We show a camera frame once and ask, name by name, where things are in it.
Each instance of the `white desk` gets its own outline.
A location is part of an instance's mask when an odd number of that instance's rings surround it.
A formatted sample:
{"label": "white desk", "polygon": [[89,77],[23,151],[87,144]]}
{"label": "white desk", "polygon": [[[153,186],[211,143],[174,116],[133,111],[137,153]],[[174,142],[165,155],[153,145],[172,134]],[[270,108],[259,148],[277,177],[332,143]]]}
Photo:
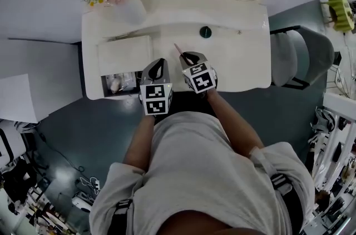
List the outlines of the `white desk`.
{"label": "white desk", "polygon": [[[169,64],[174,91],[188,91],[179,63],[177,43],[183,51],[201,52],[216,69],[218,90],[241,92],[271,84],[268,15],[264,6],[234,0],[144,0],[147,18],[129,24],[111,7],[96,8],[82,17],[82,51],[87,96],[104,98],[97,45],[108,38],[135,32],[152,37],[154,59]],[[199,35],[202,26],[212,37]],[[112,99],[135,97],[119,96]]]}

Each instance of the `black strap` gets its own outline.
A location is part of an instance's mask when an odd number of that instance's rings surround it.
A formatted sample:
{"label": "black strap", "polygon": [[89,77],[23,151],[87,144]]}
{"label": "black strap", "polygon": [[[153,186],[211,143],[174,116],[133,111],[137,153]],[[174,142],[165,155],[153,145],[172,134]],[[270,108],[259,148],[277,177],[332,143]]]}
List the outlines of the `black strap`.
{"label": "black strap", "polygon": [[283,185],[290,184],[291,190],[286,194],[282,194],[282,198],[287,207],[291,228],[293,231],[293,235],[297,235],[300,233],[301,228],[303,227],[303,209],[301,207],[300,199],[293,187],[289,178],[283,174],[275,174],[271,177],[272,185],[275,190],[281,189]]}
{"label": "black strap", "polygon": [[[107,232],[107,235],[125,235],[127,229],[127,211],[132,203],[132,199],[125,199],[119,201],[116,205],[115,212],[113,213],[111,219],[111,225]],[[120,214],[117,214],[117,211],[121,209],[126,209]]]}
{"label": "black strap", "polygon": [[2,141],[5,145],[7,153],[9,154],[9,157],[10,157],[9,163],[11,163],[13,161],[13,153],[12,153],[9,142],[7,141],[6,135],[2,129],[0,129],[0,138],[2,139]]}

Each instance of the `power cord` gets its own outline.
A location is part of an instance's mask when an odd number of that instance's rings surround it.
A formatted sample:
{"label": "power cord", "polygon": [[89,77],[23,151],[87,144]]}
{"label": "power cord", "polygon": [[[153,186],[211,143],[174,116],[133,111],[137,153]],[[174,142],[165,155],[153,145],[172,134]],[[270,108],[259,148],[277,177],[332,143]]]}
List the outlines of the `power cord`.
{"label": "power cord", "polygon": [[79,167],[76,167],[72,161],[70,161],[61,151],[55,149],[54,147],[52,147],[50,144],[48,144],[47,142],[47,139],[45,137],[45,135],[41,132],[39,132],[36,128],[36,132],[38,133],[39,137],[41,138],[41,140],[47,145],[47,147],[58,153],[59,155],[61,155],[67,162],[68,164],[76,171],[78,171],[80,173],[80,175],[82,177],[80,177],[80,182],[82,183],[83,186],[86,186],[88,187],[91,192],[94,191],[94,194],[95,195],[98,195],[99,194],[99,191],[100,191],[100,187],[98,186],[98,183],[99,183],[99,180],[96,178],[96,177],[91,177],[91,178],[88,178],[85,174],[84,174],[84,171],[85,171],[85,168],[83,166],[79,166]]}

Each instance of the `person's right arm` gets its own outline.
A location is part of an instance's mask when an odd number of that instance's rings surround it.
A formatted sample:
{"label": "person's right arm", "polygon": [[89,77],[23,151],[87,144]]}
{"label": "person's right arm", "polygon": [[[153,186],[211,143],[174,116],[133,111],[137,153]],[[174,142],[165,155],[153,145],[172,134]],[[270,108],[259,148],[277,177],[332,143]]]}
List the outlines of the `person's right arm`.
{"label": "person's right arm", "polygon": [[219,95],[216,89],[207,92],[207,100],[237,154],[249,158],[249,154],[254,147],[264,147],[252,126]]}

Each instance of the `black pants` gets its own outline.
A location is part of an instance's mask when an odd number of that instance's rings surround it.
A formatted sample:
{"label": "black pants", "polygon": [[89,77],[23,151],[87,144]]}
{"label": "black pants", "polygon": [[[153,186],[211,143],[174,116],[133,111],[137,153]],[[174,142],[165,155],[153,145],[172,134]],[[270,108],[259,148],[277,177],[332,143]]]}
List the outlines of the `black pants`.
{"label": "black pants", "polygon": [[174,92],[168,114],[159,114],[156,117],[155,124],[179,112],[200,112],[216,117],[209,102],[206,98],[201,98],[200,94],[196,94],[195,92]]}

